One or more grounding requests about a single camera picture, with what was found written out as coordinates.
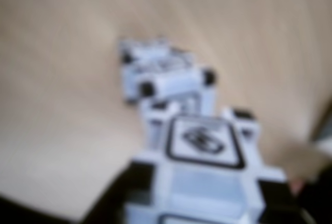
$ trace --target toy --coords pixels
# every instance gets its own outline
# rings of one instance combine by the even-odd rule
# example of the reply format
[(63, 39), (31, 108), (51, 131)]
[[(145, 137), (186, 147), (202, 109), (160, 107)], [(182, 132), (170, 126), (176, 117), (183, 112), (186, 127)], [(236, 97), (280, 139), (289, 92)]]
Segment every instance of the toy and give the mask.
[[(149, 55), (133, 54), (140, 61), (178, 61), (161, 46)], [(127, 190), (126, 223), (307, 223), (282, 169), (262, 162), (256, 118), (231, 107), (213, 117), (211, 69), (190, 63), (134, 77), (131, 96), (138, 101), (147, 145), (128, 168), (136, 179)]]

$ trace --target logo emblem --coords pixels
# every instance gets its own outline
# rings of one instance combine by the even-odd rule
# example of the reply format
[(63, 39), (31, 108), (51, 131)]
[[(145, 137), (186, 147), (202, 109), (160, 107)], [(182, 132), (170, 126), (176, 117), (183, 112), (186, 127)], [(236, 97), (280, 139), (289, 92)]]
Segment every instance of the logo emblem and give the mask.
[(225, 148), (225, 145), (211, 135), (205, 127), (189, 129), (183, 134), (183, 138), (197, 150), (209, 154), (219, 154)]

